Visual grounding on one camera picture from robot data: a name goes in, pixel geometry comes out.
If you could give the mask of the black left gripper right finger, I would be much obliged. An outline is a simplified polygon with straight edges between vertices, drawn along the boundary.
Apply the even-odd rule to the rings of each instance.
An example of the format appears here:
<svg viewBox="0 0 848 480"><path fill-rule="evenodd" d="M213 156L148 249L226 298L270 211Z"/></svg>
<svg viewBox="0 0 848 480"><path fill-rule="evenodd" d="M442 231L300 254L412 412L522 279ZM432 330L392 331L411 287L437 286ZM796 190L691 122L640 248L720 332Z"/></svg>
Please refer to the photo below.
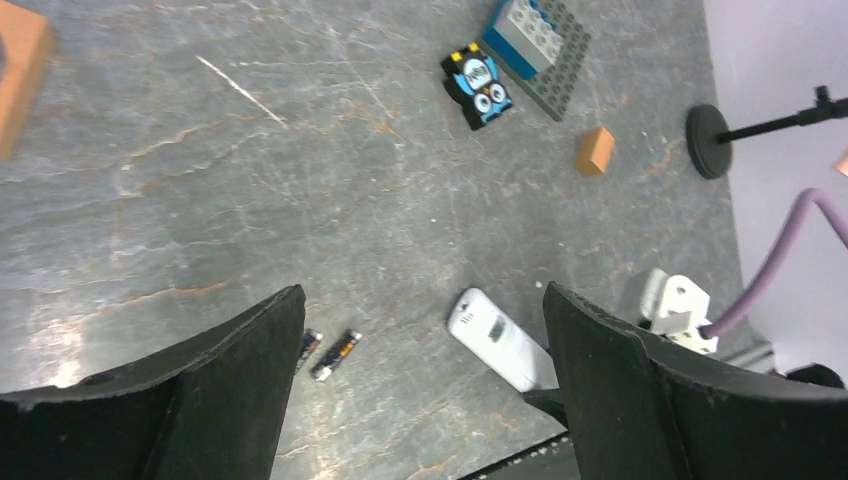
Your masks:
<svg viewBox="0 0 848 480"><path fill-rule="evenodd" d="M847 393L751 372L550 283L566 426L585 479L843 479Z"/></svg>

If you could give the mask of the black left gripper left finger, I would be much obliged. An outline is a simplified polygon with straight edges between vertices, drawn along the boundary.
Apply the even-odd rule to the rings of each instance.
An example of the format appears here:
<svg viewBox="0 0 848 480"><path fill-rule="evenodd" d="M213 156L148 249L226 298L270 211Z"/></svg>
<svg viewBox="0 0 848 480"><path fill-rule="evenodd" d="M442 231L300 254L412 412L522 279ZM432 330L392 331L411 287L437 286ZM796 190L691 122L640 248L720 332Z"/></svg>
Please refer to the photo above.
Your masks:
<svg viewBox="0 0 848 480"><path fill-rule="evenodd" d="M268 478L304 321L293 285L74 385L3 394L2 477Z"/></svg>

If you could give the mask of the white remote control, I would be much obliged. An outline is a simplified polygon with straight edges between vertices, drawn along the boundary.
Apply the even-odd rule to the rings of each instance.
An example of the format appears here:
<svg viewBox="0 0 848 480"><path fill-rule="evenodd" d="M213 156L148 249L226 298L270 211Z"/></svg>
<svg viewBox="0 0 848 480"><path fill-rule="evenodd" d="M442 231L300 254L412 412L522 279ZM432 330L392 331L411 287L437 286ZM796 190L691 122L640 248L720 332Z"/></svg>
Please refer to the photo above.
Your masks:
<svg viewBox="0 0 848 480"><path fill-rule="evenodd" d="M557 389L551 355L482 290L466 289L447 320L447 329L520 393Z"/></svg>

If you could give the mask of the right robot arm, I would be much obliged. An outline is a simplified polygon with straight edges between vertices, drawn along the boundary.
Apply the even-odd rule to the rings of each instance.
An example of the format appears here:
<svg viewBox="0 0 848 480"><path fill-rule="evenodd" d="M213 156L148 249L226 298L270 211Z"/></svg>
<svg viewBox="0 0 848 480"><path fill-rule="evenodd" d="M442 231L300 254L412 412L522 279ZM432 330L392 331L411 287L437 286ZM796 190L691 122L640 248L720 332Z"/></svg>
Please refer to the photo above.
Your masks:
<svg viewBox="0 0 848 480"><path fill-rule="evenodd" d="M812 363L803 367L790 370L785 374L785 378L796 382L818 385L823 387L837 389L846 388L845 381L837 372L825 365L818 363Z"/></svg>

